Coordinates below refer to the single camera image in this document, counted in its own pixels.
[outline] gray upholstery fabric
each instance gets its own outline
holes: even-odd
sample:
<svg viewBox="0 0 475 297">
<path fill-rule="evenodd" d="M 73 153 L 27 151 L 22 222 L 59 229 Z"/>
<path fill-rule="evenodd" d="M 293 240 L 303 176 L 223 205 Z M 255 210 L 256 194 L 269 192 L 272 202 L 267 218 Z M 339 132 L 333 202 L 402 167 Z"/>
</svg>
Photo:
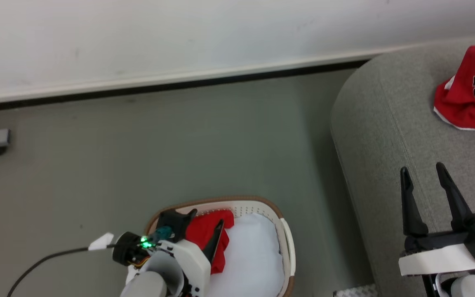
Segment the gray upholstery fabric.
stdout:
<svg viewBox="0 0 475 297">
<path fill-rule="evenodd" d="M 356 71 L 332 111 L 332 133 L 379 296 L 425 296 L 421 278 L 402 278 L 399 170 L 408 166 L 430 231 L 450 229 L 435 164 L 443 162 L 475 211 L 475 132 L 433 113 L 435 87 L 458 69 L 475 39 L 377 57 Z"/>
</svg>

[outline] perforated basket side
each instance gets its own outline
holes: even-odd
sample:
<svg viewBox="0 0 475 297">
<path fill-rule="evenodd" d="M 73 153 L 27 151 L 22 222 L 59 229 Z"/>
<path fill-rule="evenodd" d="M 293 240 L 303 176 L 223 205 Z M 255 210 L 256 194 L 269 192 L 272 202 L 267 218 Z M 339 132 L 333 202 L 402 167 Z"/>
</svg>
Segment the perforated basket side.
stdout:
<svg viewBox="0 0 475 297">
<path fill-rule="evenodd" d="M 283 282 L 283 287 L 278 296 L 290 296 L 294 286 L 294 270 L 296 268 L 294 243 L 292 241 L 292 235 L 290 235 L 288 225 L 286 224 L 281 211 L 274 203 L 257 196 L 229 196 L 173 205 L 158 211 L 157 214 L 151 218 L 146 226 L 145 234 L 149 234 L 155 230 L 157 226 L 158 214 L 160 212 L 169 209 L 175 209 L 182 214 L 187 214 L 194 208 L 198 210 L 198 215 L 221 209 L 229 209 L 232 211 L 232 213 L 234 213 L 234 217 L 236 218 L 252 213 L 261 214 L 268 218 L 275 225 L 277 238 L 280 243 L 283 272 L 285 274 L 285 281 Z"/>
</svg>

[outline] black cable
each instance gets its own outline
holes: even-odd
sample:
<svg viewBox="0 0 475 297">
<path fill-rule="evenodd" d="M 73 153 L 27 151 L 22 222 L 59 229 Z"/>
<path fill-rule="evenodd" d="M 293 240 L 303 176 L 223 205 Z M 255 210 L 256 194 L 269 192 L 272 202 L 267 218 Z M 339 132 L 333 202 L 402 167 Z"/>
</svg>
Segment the black cable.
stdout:
<svg viewBox="0 0 475 297">
<path fill-rule="evenodd" d="M 124 246 L 124 244 L 120 244 L 120 245 L 117 245 L 117 244 L 109 244 L 106 246 L 106 248 L 115 248 L 117 246 Z M 81 248 L 73 248 L 72 250 L 64 250 L 63 252 L 55 252 L 54 254 L 51 254 L 47 257 L 44 257 L 42 258 L 41 260 L 39 260 L 38 262 L 34 263 L 34 265 L 32 265 L 29 269 L 27 269 L 27 271 L 25 271 L 17 280 L 16 282 L 14 283 L 14 285 L 12 286 L 12 288 L 10 289 L 10 291 L 8 291 L 8 294 L 7 294 L 7 297 L 11 297 L 12 293 L 14 293 L 14 290 L 17 288 L 17 286 L 19 285 L 19 283 L 23 280 L 23 278 L 25 278 L 25 276 L 27 276 L 30 272 L 32 272 L 32 270 L 34 270 L 36 267 L 38 267 L 40 264 L 42 264 L 43 262 L 47 261 L 48 259 L 52 259 L 52 258 L 56 258 L 56 257 L 59 257 L 59 256 L 64 256 L 64 255 L 68 255 L 68 254 L 74 254 L 75 252 L 87 252 L 89 250 L 89 247 L 81 247 Z"/>
</svg>

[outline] black baseboard strip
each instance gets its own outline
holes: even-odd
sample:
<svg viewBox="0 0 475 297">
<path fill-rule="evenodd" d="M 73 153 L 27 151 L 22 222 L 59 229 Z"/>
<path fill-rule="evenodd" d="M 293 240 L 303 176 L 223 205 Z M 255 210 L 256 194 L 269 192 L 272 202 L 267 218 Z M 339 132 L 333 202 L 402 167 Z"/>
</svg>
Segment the black baseboard strip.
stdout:
<svg viewBox="0 0 475 297">
<path fill-rule="evenodd" d="M 311 66 L 311 67 L 289 69 L 289 70 L 271 71 L 269 73 L 255 73 L 255 74 L 238 75 L 238 76 L 232 76 L 232 77 L 221 77 L 221 78 L 213 78 L 213 79 L 205 79 L 205 80 L 168 83 L 166 85 L 125 88 L 125 89 L 118 89 L 118 90 L 87 92 L 87 93 L 81 93 L 81 94 L 68 94 L 68 95 L 55 96 L 55 97 L 45 97 L 45 98 L 2 102 L 0 103 L 0 111 L 3 109 L 22 108 L 22 107 L 29 107 L 29 106 L 36 106 L 36 105 L 62 103 L 62 102 L 68 102 L 68 101 L 89 100 L 89 99 L 97 99 L 97 98 L 104 98 L 104 97 L 124 96 L 124 95 L 129 95 L 129 94 L 142 94 L 142 93 L 149 93 L 149 92 L 197 88 L 197 87 L 221 85 L 224 83 L 240 83 L 243 81 L 288 77 L 288 76 L 296 76 L 296 75 L 308 75 L 312 73 L 325 73 L 325 72 L 330 72 L 330 71 L 359 68 L 366 62 L 368 62 L 368 60 L 359 60 L 359 61 L 353 61 L 353 62 L 329 64 L 329 65 L 322 65 L 322 66 Z"/>
</svg>

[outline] white wall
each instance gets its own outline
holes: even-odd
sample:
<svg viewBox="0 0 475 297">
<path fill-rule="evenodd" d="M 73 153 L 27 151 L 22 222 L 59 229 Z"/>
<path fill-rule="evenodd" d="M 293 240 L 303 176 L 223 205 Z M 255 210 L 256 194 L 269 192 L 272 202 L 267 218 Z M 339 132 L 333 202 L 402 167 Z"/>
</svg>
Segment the white wall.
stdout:
<svg viewBox="0 0 475 297">
<path fill-rule="evenodd" d="M 364 58 L 475 34 L 475 0 L 0 0 L 0 101 Z"/>
</svg>

